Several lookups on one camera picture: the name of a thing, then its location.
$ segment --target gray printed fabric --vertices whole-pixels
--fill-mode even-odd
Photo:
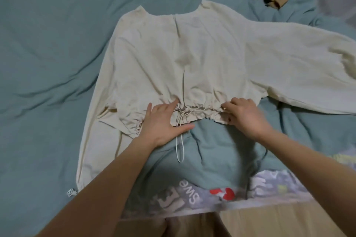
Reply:
[[[331,156],[336,161],[356,170],[356,147]],[[307,189],[289,170],[264,170],[255,174],[250,181],[246,195],[244,188],[220,188],[205,190],[186,180],[168,187],[150,200],[149,204],[136,209],[125,209],[122,218],[143,218],[154,216],[174,216],[175,213],[189,213],[204,209],[204,212],[219,209],[224,203],[252,198],[268,198],[286,194],[307,193]]]

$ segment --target left hand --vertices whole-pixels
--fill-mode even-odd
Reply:
[[[152,103],[150,103],[138,138],[156,148],[194,128],[194,124],[186,124],[179,127],[171,125],[171,116],[178,103],[179,100],[176,99],[171,104],[158,104],[153,109]]]

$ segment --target hand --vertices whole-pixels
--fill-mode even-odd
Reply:
[[[179,100],[176,99],[171,104],[159,104],[154,106],[153,109],[152,103],[150,103],[147,107],[139,138],[156,148],[194,128],[194,124],[186,124],[179,127],[171,125],[171,116],[178,103]]]
[[[233,98],[231,102],[225,102],[221,107],[228,113],[229,125],[234,125],[254,141],[259,141],[266,133],[273,130],[251,99]]]

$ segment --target bed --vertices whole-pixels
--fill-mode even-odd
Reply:
[[[196,9],[200,1],[0,0],[2,236],[35,235],[69,202],[67,191],[76,188],[85,117],[118,19],[139,5],[155,15],[179,14]],[[356,39],[356,30],[322,14],[317,0],[289,0],[280,10],[266,7],[262,0],[211,1],[251,20],[296,22]],[[273,102],[267,108],[277,123],[281,118],[288,120],[288,135],[299,138],[302,134],[310,144],[335,146],[336,142],[348,149],[356,142],[334,127],[335,137],[322,136],[328,124],[331,129],[330,118],[335,116]],[[355,131],[352,117],[348,126]],[[246,205],[246,201],[234,204]]]

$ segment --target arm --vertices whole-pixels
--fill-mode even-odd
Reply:
[[[194,127],[172,127],[178,104],[147,107],[140,136],[69,202],[37,237],[112,236],[131,188],[151,152]]]
[[[275,131],[252,100],[221,105],[229,124],[259,142],[300,180],[347,236],[356,236],[356,172]]]

